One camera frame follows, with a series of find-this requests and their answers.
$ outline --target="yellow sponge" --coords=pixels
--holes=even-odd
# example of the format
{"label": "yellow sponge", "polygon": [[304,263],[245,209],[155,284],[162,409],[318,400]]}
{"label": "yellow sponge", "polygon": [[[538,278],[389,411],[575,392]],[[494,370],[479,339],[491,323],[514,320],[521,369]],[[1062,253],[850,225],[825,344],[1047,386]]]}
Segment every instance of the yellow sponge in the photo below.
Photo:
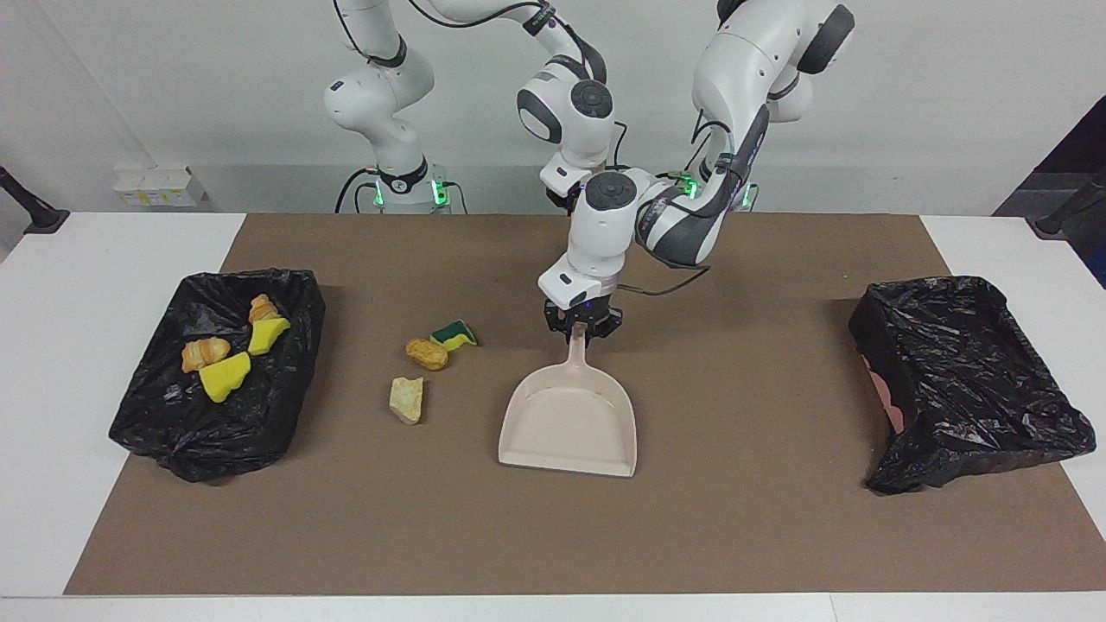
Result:
{"label": "yellow sponge", "polygon": [[388,407],[405,424],[417,424],[422,418],[422,379],[397,377],[393,380]]}
{"label": "yellow sponge", "polygon": [[230,359],[208,365],[200,370],[200,383],[208,397],[217,404],[227,401],[231,391],[242,386],[246,375],[250,373],[250,355],[246,352],[234,354]]}
{"label": "yellow sponge", "polygon": [[292,323],[284,318],[253,322],[253,334],[250,335],[250,346],[247,350],[251,356],[268,354],[276,343],[276,338],[290,328]]}

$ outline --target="dustpan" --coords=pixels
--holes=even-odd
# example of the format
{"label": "dustpan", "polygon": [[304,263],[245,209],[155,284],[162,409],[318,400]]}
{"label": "dustpan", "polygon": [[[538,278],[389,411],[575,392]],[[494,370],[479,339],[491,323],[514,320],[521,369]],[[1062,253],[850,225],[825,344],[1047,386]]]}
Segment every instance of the dustpan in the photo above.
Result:
{"label": "dustpan", "polygon": [[504,465],[630,477],[637,429],[626,390],[584,360],[585,325],[573,326],[568,360],[514,390],[499,436]]}

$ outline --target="white robotic arm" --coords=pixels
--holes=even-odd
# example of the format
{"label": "white robotic arm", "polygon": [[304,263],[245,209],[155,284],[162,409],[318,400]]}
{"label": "white robotic arm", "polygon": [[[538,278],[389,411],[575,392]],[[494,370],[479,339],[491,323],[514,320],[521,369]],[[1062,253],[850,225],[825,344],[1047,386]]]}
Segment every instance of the white robotic arm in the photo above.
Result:
{"label": "white robotic arm", "polygon": [[699,167],[703,191],[689,197],[637,168],[588,178],[568,250],[539,279],[551,330],[567,334],[584,322],[588,338],[606,336],[622,323],[609,297],[633,240],[669,267],[706,260],[770,121],[802,115],[811,102],[806,75],[835,60],[855,25],[832,0],[720,0],[718,11],[722,23],[699,59],[692,91],[705,120],[697,134],[711,132]]}
{"label": "white robotic arm", "polygon": [[[410,2],[428,19],[468,28],[495,18],[519,22],[552,54],[545,69],[519,92],[525,127],[561,145],[542,173],[552,191],[567,196],[606,163],[614,133],[611,94],[603,84],[603,58],[556,17],[547,2],[429,0],[456,23],[444,22]],[[336,81],[326,92],[331,116],[372,143],[387,212],[431,212],[442,204],[442,174],[426,157],[415,129],[395,114],[434,87],[434,72],[396,32],[388,0],[334,0],[349,48],[368,65]]]}
{"label": "white robotic arm", "polygon": [[427,158],[415,128],[396,113],[434,89],[430,63],[396,31],[388,0],[335,0],[347,45],[368,64],[325,92],[343,128],[365,136],[376,155],[379,197],[388,214],[431,214],[444,207],[444,173]]}

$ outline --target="black handle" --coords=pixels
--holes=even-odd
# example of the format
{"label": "black handle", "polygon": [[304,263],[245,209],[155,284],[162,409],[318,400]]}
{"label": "black handle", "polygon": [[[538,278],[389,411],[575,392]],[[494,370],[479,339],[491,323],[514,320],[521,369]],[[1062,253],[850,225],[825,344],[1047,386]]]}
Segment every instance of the black handle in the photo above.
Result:
{"label": "black handle", "polygon": [[15,203],[31,215],[31,226],[27,228],[25,234],[53,234],[70,215],[69,211],[54,209],[53,206],[36,197],[2,166],[0,166],[0,188],[3,188],[11,195],[11,198],[15,199]]}

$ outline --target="brown cardboard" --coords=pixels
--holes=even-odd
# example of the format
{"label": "brown cardboard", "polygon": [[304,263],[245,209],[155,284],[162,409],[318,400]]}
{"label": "brown cardboard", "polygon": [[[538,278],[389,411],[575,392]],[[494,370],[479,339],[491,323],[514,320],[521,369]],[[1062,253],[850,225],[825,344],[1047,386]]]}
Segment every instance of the brown cardboard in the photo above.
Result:
{"label": "brown cardboard", "polygon": [[[508,400],[564,360],[538,274],[567,219],[250,216],[225,270],[307,268],[327,315],[290,454],[219,486],[132,457],[69,594],[517,594],[1106,589],[1057,465],[879,497],[887,417],[846,328],[867,283],[943,274],[915,217],[740,215],[713,271],[588,353],[634,401],[633,479],[500,466]],[[635,249],[624,280],[687,273]],[[414,336],[480,348],[421,372]],[[388,412],[427,376],[422,423]]]}

